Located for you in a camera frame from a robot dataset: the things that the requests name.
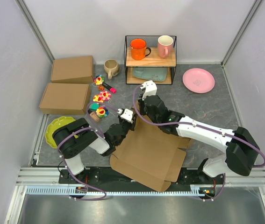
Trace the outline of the yellow flower plush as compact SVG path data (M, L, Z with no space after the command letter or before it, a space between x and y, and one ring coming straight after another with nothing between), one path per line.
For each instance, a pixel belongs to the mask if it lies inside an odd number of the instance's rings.
M93 102L103 103L104 100L103 100L103 98L102 98L101 95L94 95L94 97L93 97Z

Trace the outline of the pink flower plush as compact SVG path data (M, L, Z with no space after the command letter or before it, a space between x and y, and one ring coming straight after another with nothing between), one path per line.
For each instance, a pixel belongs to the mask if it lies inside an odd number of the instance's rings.
M100 98L102 101L109 101L111 99L111 93L108 91L101 91Z

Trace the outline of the rainbow flower plush lower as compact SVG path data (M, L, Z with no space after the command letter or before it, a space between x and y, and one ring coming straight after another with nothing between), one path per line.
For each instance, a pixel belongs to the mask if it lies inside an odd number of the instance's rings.
M109 111L106 107L99 107L97 110L96 110L96 115L100 118L100 119L103 119L105 118L107 115L109 115Z

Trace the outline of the small orange flower charm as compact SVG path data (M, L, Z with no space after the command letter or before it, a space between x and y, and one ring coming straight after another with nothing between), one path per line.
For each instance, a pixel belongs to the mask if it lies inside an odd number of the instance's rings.
M104 89L105 89L104 86L102 86L102 85L99 85L99 86L98 86L98 90L102 91L102 90L104 90Z

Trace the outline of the brown small bottle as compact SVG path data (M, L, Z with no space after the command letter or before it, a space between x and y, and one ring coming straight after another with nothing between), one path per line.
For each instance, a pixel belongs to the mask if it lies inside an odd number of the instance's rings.
M95 121L96 123L100 122L100 118L99 116L92 110L88 110L88 115L90 116L90 118Z

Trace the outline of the cardboard box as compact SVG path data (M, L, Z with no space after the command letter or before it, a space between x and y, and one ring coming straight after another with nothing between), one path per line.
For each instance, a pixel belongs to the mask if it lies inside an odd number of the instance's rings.
M176 182L193 139L162 132L148 124L149 118L137 118L134 131L110 156L113 170L155 191L164 192Z
M88 84L49 83L39 108L44 114L85 115L90 95Z
M94 80L92 56L76 56L55 59L51 82L62 84L91 84Z

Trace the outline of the teal block toy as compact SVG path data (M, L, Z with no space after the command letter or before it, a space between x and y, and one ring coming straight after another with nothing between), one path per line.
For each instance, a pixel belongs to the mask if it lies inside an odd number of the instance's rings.
M89 110L96 111L99 108L99 106L100 106L100 104L98 104L98 103L92 103L89 106Z

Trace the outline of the beige ceramic mug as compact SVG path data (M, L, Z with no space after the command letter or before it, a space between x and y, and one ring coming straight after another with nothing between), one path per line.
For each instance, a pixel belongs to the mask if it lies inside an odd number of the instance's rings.
M108 79L111 80L113 77L119 74L120 66L116 60L108 59L104 63L104 70L107 74Z

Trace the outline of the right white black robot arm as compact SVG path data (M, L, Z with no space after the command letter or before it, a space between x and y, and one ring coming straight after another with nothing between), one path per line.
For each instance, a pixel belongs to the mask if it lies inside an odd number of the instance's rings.
M197 171L199 182L209 183L214 177L227 172L249 176L260 151L250 132L218 128L198 122L182 113L169 110L157 95L138 99L139 113L148 117L151 125L166 134L190 138L222 151L215 158L204 159Z

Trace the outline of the green dotted plate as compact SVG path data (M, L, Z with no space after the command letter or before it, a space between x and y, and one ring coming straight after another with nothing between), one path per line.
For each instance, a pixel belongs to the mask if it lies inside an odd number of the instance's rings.
M46 143L52 147L52 148L57 148L57 145L52 137L53 133L65 126L65 125L68 125L72 122L74 122L75 119L73 117L69 117L69 116L62 116L62 117L59 117L57 119L54 119L46 128L46 131L45 131L45 140L46 140Z

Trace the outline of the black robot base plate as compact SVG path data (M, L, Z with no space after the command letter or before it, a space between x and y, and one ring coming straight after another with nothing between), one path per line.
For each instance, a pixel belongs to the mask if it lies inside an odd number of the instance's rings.
M76 178L104 191L152 191L153 189L133 181L132 179L112 170L110 167L90 167L76 175ZM168 191L186 191L191 185L214 185L223 183L223 174L215 178L200 180L196 169L181 168L178 180L170 184Z

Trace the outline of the pink round plate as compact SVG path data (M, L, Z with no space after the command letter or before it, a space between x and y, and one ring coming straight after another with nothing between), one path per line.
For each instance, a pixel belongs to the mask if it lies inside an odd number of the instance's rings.
M213 75L200 68L187 70L182 77L182 81L188 90L199 94L207 93L215 86Z

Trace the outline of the orange enamel mug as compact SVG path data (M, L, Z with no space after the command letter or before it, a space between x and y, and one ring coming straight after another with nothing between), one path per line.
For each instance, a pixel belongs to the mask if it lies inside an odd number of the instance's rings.
M151 54L151 48L147 47L145 40L137 38L130 42L131 57L135 60L142 60Z

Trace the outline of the teal rectangular ceramic plate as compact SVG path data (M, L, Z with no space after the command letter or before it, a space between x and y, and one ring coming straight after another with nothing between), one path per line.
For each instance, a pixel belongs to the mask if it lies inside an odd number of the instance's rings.
M167 68L133 68L132 76L145 80L163 82L167 76Z

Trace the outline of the pink ceramic mug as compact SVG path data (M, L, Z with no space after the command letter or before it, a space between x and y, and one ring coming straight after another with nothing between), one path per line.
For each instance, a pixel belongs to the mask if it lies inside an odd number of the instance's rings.
M168 35L163 35L158 38L158 55L161 58L167 58L173 48L174 40Z

